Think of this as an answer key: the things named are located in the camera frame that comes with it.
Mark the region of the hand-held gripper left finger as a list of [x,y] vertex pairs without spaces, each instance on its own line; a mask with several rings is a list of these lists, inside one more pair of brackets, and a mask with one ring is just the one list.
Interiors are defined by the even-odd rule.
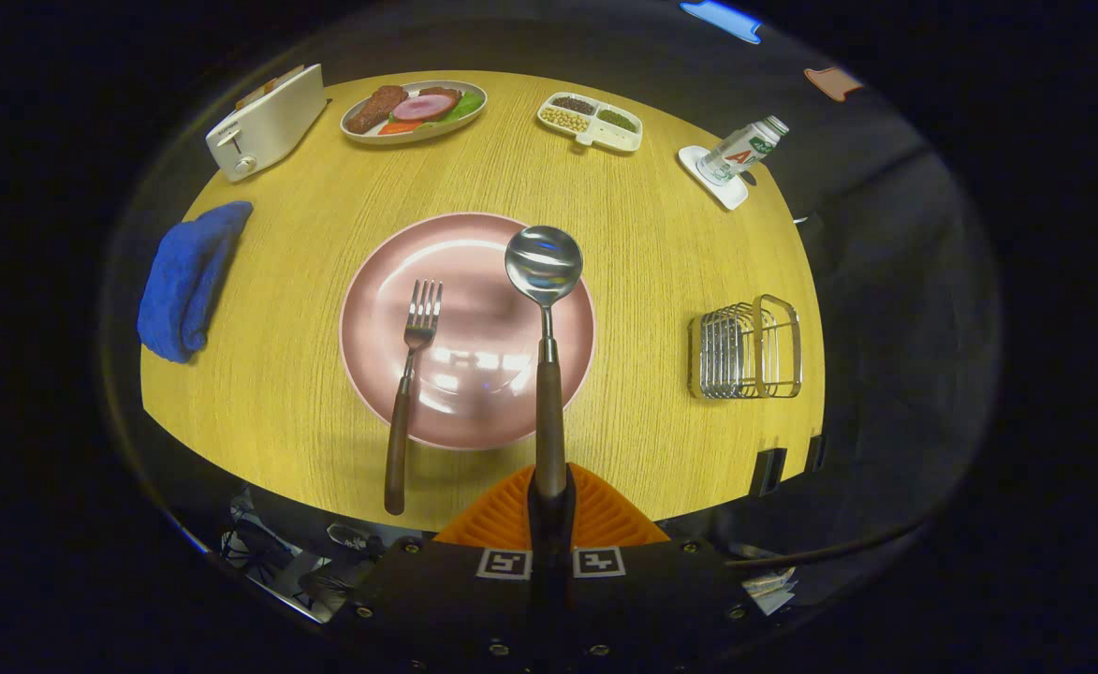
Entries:
[[551,661],[554,516],[524,468],[433,537],[391,546],[347,596],[347,638],[380,661]]

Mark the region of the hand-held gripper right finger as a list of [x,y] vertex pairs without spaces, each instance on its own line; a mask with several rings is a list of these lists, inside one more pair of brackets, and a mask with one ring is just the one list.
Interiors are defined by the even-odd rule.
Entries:
[[717,661],[754,638],[757,605],[716,548],[669,537],[604,479],[565,470],[553,499],[557,661]]

